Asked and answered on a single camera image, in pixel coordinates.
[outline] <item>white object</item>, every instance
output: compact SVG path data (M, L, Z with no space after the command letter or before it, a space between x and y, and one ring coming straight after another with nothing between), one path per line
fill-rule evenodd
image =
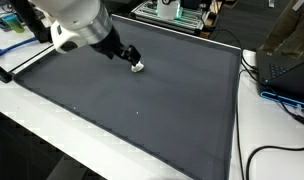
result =
M59 52L64 52L62 46L69 41L78 47L84 43L96 44L101 42L112 29L112 20L100 0L32 0L43 11L56 18L64 35L57 36L57 29L51 28L53 43Z
M67 53L68 51L62 49L64 44L67 42L74 43L76 48L82 47L87 44L87 42L79 34L74 31L70 31L60 26L60 24L55 21L51 26L51 35L52 41L55 47L55 50L59 53Z
M275 0L269 0L269 7L274 8Z
M141 61L138 62L136 66L131 67L132 72L139 72L144 68L144 65L141 63Z
M303 5L303 3L304 3L304 0L298 0L292 9L294 11L298 11L300 9L300 7Z
M157 14L161 19L173 20L180 13L181 1L158 0Z

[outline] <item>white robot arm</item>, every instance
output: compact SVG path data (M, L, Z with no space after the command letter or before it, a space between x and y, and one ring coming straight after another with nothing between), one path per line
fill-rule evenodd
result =
M27 7L28 1L9 1L36 37L41 37L41 32L45 31L44 27L33 19L33 12ZM140 53L134 46L126 47L121 43L112 19L100 0L32 0L32 2L56 18L57 21L51 26L50 40L58 52L67 53L89 44L95 51L105 54L110 59L117 55L129 61L134 72L143 69Z

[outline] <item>gray mat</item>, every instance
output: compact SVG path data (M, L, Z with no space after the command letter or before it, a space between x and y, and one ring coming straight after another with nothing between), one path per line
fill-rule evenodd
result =
M194 179L228 179L240 52L113 20L144 72L84 47L52 52L15 81Z

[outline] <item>white table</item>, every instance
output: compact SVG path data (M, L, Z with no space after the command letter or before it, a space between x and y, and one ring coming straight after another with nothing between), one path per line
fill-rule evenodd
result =
M24 51L20 59L33 56ZM39 57L29 61L15 73ZM255 53L245 51L250 63ZM243 161L261 145L304 146L304 127L279 106L258 96L255 83L241 76L239 89ZM0 112L29 129L108 180L190 179L160 160L68 112L14 82L0 82ZM240 180L234 136L230 180ZM270 150L259 153L251 166L252 180L304 180L304 152Z
M43 23L48 26L46 19L43 20ZM20 34L14 31L4 32L0 29L0 48L7 48L32 37L34 37L34 35L27 27L25 27L25 32ZM0 66L6 71L11 71L49 46L51 46L50 43L40 44L38 41L35 41L13 49L7 54L0 56Z

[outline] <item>cable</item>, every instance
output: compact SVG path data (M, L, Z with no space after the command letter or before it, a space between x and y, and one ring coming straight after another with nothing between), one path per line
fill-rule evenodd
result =
M246 70L242 70L239 73L239 81L241 79L241 74L245 72ZM239 154L239 163L240 163L240 169L241 169L241 177L242 180L244 179L244 172L243 172L243 160L242 160L242 151L241 151L241 138L240 138L240 123L239 123L239 100L237 98L236 102L236 110L235 110L235 116L236 116L236 137L237 137L237 147L238 147L238 154Z
M220 18L218 19L217 25L218 25L218 28L220 29ZM215 36L212 38L212 41L215 41L215 39L216 39L216 37L218 37L218 35L219 35L219 32L217 32L215 34Z
M14 12L14 9L12 8L12 6L10 6L9 4L4 4L2 6L0 6L1 9L3 9L3 11L7 12L7 13L13 13Z
M286 147L279 147L279 146L262 146L259 147L257 149L255 149L249 156L248 162L246 164L246 180L250 180L250 165L252 162L253 157L260 151L264 150L264 149L279 149L279 150L285 150L285 151L304 151L304 147L303 148L286 148Z
M227 30L227 29L215 29L215 28L209 28L209 27L206 26L204 20L202 19L202 17L204 16L205 12L206 12L206 11L204 11L204 12L202 13L202 16L201 16L201 21L202 21L202 23L203 23L204 28L205 28L206 30L208 30L208 31L217 31L217 32L224 31L224 32L229 33L229 34L237 41L237 43L239 44L239 48L241 49L241 57L242 57L242 59L241 59L241 64L242 64L243 66L245 66L245 65L243 64L243 63L245 63L245 64L246 64L247 66L249 66L251 69L253 69L253 70L255 70L255 71L258 71L258 68L257 68L257 67L251 66L248 62L246 62L246 60L244 59L244 56L243 56L243 51L244 51L244 49L242 48L242 44L241 44L240 40L239 40L239 39L238 39L230 30Z
M291 111L289 111L289 109L285 106L284 102L282 101L281 98L279 98L279 95L270 87L264 85L262 82L259 82L250 72L249 69L247 69L246 66L243 66L245 68L245 71L248 72L248 74L251 76L251 78L253 80L255 80L256 82L259 83L259 85L263 86L264 88L267 88L269 90L271 90L276 98L279 100L281 106L283 107L283 109L285 110L286 113L288 113L293 119L297 120L298 122L300 122L301 124L304 125L304 117L300 116L300 115L296 115L294 113L292 113ZM260 151L264 150L264 149L279 149L279 150L286 150L286 151L304 151L304 147L303 148L287 148L287 147L279 147L279 146L262 146L259 147L257 149L255 149L254 151L252 151L252 153L250 154L247 164L246 164L246 180L250 180L250 166L251 166L251 162L253 157Z
M293 117L295 120L297 120L298 122L304 124L304 117L300 116L300 115L296 115L292 112L290 112L288 110L288 108L285 106L285 104L283 103L282 99L279 97L279 95L270 87L264 85L262 82L260 82L257 78L255 78L253 76L253 74L251 73L251 70L249 70L247 68L247 66L249 66L250 68L252 68L252 72L257 72L257 68L256 67L253 67L251 65L249 65L247 63L247 61L245 60L244 56L243 56L243 49L242 49L242 45L241 45L241 42L240 40L229 30L227 29L210 29L210 28L207 28L203 19L201 18L202 22L203 22L203 25L204 27L207 29L207 30L212 30L212 31L225 31L225 32L228 32L229 34L231 34L235 40L238 42L239 44L239 47L241 49L241 64L242 66L244 67L244 70L248 72L248 74L251 76L251 78L253 80L255 80L257 83L259 83L260 86L263 86L264 88L268 88L270 89L272 92L274 92L276 98L279 100L280 104L282 105L282 107L284 108L284 110L291 116ZM237 123L237 142L238 142L238 152L239 152L239 161L240 161L240 166L241 166L241 173L242 173L242 180L244 180L244 173L243 173L243 163L242 163L242 153L241 153L241 146L240 146L240 133L239 133L239 114L238 114L238 105L236 106L236 116L237 116L237 119L236 119L236 123ZM247 161L247 164L246 164L246 180L250 180L250 165L251 165L251 161L253 159L253 157L260 151L264 150L264 149L279 149L279 150L286 150L286 151L304 151L304 147L303 148L287 148L287 147L279 147L279 146L262 146L262 147L259 147L257 149L255 149L249 156L248 158L248 161Z

